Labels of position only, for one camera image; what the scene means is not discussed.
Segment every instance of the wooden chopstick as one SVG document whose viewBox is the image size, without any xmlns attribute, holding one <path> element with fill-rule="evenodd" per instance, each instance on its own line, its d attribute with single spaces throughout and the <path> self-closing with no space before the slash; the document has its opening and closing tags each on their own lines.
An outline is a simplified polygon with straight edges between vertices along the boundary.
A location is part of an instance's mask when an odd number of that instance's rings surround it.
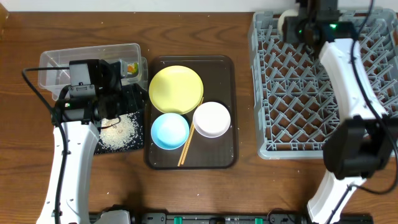
<svg viewBox="0 0 398 224">
<path fill-rule="evenodd" d="M 204 97 L 201 98 L 201 101 L 199 102 L 198 106 L 200 106 L 203 103 L 203 99 L 204 99 Z M 193 125 L 193 118 L 192 118 L 191 128 L 189 130 L 189 137 L 184 144 L 184 148 L 182 149 L 180 160 L 178 161 L 177 166 L 184 165 L 185 158 L 186 158 L 187 152 L 188 152 L 188 148 L 189 148 L 189 145 L 191 144 L 191 139 L 192 139 L 194 132 L 195 132 L 195 127 Z"/>
</svg>

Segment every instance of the yellow bowl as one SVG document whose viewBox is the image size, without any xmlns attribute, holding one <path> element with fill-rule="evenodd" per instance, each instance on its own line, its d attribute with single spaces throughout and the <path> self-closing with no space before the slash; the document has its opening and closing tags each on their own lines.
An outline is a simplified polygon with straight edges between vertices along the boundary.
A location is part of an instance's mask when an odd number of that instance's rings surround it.
<svg viewBox="0 0 398 224">
<path fill-rule="evenodd" d="M 186 114 L 198 106 L 203 83 L 190 68 L 174 65 L 159 71 L 149 85 L 152 104 L 163 113 Z"/>
</svg>

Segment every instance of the white wall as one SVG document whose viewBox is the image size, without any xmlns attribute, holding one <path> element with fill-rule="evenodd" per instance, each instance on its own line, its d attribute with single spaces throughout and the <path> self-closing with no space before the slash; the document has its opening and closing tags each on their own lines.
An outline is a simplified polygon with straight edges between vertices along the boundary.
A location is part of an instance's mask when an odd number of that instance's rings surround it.
<svg viewBox="0 0 398 224">
<path fill-rule="evenodd" d="M 295 0 L 0 0 L 8 11 L 254 12 L 287 9 Z M 369 0 L 339 0 L 339 7 L 364 9 Z M 398 11 L 398 0 L 376 0 Z"/>
</svg>

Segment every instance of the wooden table surface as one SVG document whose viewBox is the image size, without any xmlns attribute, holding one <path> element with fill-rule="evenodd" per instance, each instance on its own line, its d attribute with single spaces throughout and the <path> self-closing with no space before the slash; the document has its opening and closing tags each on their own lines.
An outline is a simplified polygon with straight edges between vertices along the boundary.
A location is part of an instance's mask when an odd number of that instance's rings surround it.
<svg viewBox="0 0 398 224">
<path fill-rule="evenodd" d="M 325 173 L 322 160 L 266 161 L 256 152 L 248 30 L 252 13 L 19 13 L 0 41 L 0 223 L 35 223 L 53 158 L 49 112 L 21 77 L 46 50 L 138 43 L 150 62 L 159 55 L 227 55 L 235 66 L 239 160 L 226 170 L 156 171 L 143 151 L 95 156 L 90 211 L 126 204 L 138 212 L 267 213 L 301 210 Z M 37 74 L 30 79 L 36 84 Z M 46 99 L 52 100 L 49 92 Z M 366 184 L 388 187 L 395 159 Z M 356 192 L 346 213 L 396 223 L 398 191 Z"/>
</svg>

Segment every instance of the light blue bowl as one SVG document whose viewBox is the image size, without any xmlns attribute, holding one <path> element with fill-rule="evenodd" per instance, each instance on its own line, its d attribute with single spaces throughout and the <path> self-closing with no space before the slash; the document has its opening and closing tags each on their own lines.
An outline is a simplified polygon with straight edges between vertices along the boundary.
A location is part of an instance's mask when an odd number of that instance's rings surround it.
<svg viewBox="0 0 398 224">
<path fill-rule="evenodd" d="M 150 129 L 154 143 L 166 150 L 182 146 L 189 136 L 189 125 L 179 114 L 166 113 L 159 116 Z"/>
</svg>

